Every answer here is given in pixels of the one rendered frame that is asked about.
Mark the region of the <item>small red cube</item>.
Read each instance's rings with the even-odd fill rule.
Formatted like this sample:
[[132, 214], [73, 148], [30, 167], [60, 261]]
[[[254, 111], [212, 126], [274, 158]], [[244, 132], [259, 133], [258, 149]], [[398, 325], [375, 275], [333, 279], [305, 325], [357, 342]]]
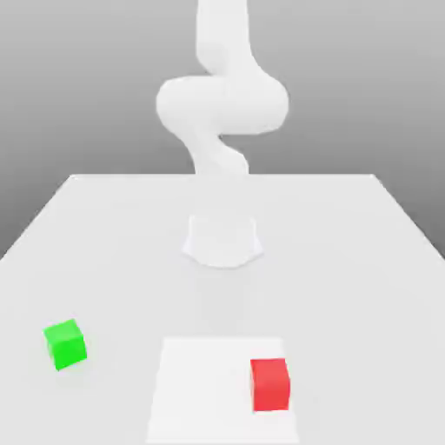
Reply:
[[254, 412], [289, 409], [290, 377], [283, 357], [250, 360], [250, 393]]

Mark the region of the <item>small green cube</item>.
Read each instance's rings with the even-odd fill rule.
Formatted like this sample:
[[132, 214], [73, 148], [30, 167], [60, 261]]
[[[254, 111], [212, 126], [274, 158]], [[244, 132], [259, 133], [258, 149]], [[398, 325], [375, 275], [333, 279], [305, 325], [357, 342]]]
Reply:
[[50, 358], [57, 371], [81, 362], [87, 358], [83, 333], [76, 320], [53, 324], [43, 330]]

